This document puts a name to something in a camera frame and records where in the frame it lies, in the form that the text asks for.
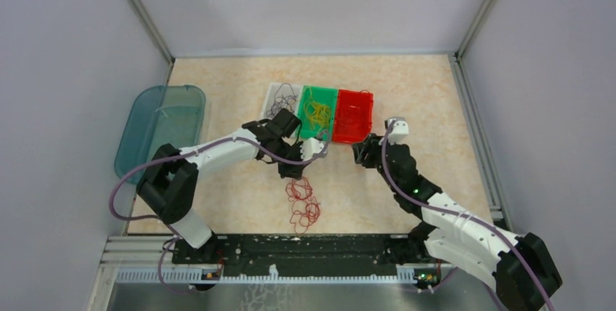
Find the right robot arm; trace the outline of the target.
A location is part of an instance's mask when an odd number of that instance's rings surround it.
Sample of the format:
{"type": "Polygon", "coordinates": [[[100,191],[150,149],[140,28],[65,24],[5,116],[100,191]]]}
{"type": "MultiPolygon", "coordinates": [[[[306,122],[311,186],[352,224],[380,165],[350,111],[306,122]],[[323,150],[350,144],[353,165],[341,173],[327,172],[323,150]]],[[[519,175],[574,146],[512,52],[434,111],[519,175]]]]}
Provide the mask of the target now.
{"type": "Polygon", "coordinates": [[[369,134],[352,151],[355,163],[376,169],[399,206],[420,219],[409,234],[412,258],[453,264],[484,283],[508,310],[554,310],[551,297],[563,281],[539,236],[504,230],[465,210],[420,174],[405,144],[369,134]]]}

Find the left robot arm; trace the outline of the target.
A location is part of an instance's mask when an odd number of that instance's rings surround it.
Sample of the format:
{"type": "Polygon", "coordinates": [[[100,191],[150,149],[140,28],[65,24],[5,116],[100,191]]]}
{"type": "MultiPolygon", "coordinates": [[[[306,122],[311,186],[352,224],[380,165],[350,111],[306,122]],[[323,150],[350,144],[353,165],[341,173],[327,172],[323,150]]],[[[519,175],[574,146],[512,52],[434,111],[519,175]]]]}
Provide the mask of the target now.
{"type": "Polygon", "coordinates": [[[201,263],[218,252],[214,231],[193,208],[200,179],[229,166],[269,156],[282,178],[300,180],[304,169],[327,153],[322,137],[288,143],[301,120],[283,108],[273,118],[249,121],[233,133],[201,145],[176,148],[162,145],[137,183],[137,195],[157,218],[190,247],[201,263]]]}

